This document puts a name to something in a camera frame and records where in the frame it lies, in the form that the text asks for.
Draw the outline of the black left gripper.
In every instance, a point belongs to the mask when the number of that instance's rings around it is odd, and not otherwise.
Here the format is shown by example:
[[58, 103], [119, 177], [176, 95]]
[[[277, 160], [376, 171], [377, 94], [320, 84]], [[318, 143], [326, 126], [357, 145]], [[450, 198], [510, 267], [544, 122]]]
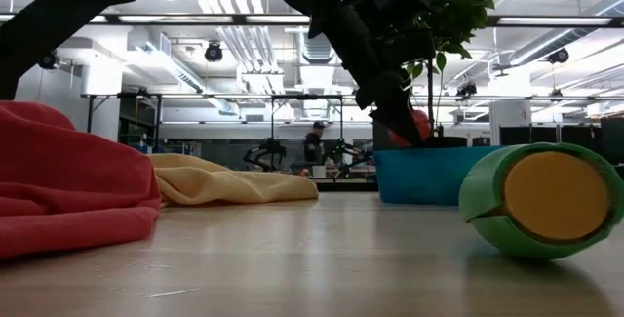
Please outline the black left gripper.
[[372, 119], [387, 130], [419, 146], [423, 138], [412, 118], [403, 65], [435, 56], [431, 30], [412, 24], [396, 28], [384, 16], [368, 16], [352, 5], [317, 10], [311, 16], [311, 33], [323, 34], [358, 85], [356, 103], [372, 104]]

